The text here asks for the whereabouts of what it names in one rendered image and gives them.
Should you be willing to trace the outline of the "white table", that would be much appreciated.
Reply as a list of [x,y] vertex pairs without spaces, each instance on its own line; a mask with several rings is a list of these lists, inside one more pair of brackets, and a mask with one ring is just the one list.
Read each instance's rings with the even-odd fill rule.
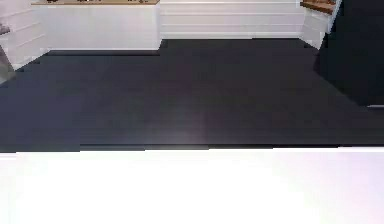
[[6,153],[0,224],[384,224],[384,150]]

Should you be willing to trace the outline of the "white kitchen counter wooden top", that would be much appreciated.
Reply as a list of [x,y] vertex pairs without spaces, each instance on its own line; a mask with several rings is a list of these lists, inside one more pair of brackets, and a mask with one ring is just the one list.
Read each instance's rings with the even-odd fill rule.
[[52,50],[157,50],[160,0],[36,0]]

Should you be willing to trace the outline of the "white cabinet wooden top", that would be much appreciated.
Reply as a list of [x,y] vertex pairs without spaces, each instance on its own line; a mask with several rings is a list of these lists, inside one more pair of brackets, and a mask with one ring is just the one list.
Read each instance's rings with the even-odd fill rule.
[[304,22],[299,39],[319,50],[331,32],[335,17],[343,0],[301,0]]

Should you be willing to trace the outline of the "white side cabinet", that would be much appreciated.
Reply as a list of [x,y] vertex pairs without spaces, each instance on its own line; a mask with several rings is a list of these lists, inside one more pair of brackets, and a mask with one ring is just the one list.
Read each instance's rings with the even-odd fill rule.
[[33,0],[0,0],[0,23],[9,31],[0,35],[0,46],[14,70],[48,52],[46,32],[31,5]]

